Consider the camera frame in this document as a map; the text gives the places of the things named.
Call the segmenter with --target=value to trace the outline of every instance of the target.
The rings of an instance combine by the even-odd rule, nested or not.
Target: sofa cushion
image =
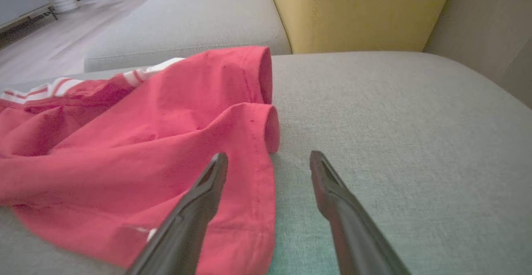
[[[148,0],[92,46],[85,71],[154,65],[245,45],[291,53],[273,0]]]
[[[325,153],[412,274],[532,273],[532,110],[434,55],[346,52],[272,62],[281,147],[271,156],[277,216],[269,274],[338,274],[314,200],[311,150]],[[4,208],[0,220],[0,264],[10,274],[120,271],[37,242]]]

